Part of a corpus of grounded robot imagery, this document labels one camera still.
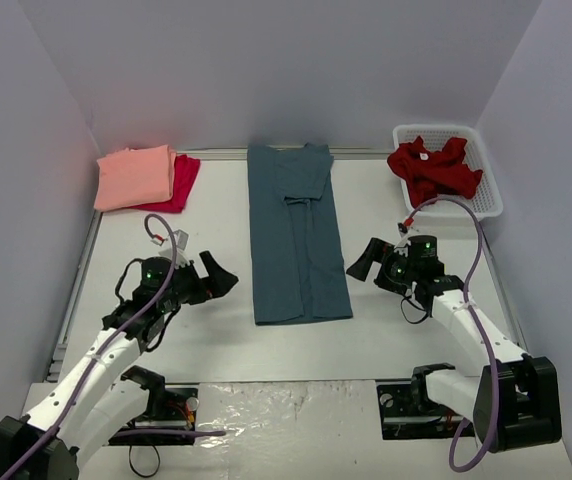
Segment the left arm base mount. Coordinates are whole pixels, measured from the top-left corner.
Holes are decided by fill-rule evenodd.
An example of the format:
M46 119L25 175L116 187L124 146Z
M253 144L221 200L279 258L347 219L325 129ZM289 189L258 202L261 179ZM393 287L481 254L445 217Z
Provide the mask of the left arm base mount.
M161 406L155 413L144 413L131 420L121 431L143 430L183 430L194 431L199 408L198 387L194 385L171 385L164 393ZM166 434L133 435L113 437L110 446L192 446L193 438Z

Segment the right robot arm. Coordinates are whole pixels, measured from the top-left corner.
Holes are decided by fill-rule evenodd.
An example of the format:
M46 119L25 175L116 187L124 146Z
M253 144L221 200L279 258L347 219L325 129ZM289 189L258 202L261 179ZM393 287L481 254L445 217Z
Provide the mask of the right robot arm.
M399 246L371 238L347 274L363 281L374 264L380 266L375 285L439 323L467 361L463 371L449 363L415 368L409 389L415 410L426 415L450 411L468 420L491 453L560 441L554 364L506 337L476 304L467 283L447 274L436 237L414 235Z

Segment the teal blue t shirt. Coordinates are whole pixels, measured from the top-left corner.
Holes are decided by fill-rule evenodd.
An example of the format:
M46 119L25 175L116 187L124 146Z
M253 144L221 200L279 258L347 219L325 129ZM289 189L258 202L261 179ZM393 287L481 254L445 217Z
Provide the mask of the teal blue t shirt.
M352 307L325 145L247 149L254 321L345 320Z

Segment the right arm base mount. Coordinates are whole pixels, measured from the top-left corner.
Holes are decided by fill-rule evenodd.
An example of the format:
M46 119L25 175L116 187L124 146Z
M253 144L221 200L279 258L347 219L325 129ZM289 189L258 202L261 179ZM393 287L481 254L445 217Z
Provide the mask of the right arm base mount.
M385 441L452 439L463 419L444 406L420 407L410 379L377 380L375 386Z

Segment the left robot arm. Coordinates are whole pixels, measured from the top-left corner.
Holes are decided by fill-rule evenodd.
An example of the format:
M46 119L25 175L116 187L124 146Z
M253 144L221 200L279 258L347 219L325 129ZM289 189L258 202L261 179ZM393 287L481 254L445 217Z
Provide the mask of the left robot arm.
M160 345L182 306L222 298L238 282L210 252L201 252L200 259L205 276L192 262L139 260L138 286L103 318L81 360L22 417L0 421L0 479L76 479L90 458L117 438L197 438L192 430L128 424L140 416L155 418L167 406L164 377L137 366L137 360Z

